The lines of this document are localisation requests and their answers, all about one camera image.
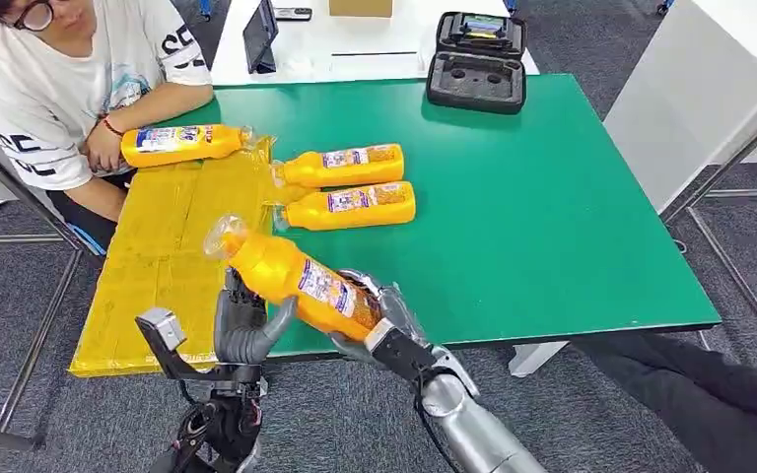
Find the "person's left hand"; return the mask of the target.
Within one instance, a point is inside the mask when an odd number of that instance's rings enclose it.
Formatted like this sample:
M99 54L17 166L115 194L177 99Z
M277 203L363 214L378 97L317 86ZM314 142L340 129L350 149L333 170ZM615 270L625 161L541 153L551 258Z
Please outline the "person's left hand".
M98 121L82 146L93 171L117 171L121 163L122 135L104 117Z

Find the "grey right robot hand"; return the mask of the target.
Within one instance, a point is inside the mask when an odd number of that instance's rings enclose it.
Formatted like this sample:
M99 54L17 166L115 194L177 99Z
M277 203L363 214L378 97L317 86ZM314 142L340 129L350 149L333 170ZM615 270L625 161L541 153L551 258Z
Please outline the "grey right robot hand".
M350 283L365 289L372 301L378 304L382 318L387 318L420 346L429 346L421 324L415 313L408 307L396 283L385 285L374 276L355 269L340 269L337 273ZM338 332L330 332L327 336L336 350L346 359L384 369L384 365L370 354L363 343L351 340Z

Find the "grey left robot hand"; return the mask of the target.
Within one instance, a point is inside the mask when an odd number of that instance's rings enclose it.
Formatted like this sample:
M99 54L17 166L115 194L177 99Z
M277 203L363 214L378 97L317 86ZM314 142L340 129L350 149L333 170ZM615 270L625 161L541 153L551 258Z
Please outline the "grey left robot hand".
M249 289L234 268L226 270L225 286L217 297L214 351L222 364L261 365L297 318L297 301L286 297L273 318L266 302Z

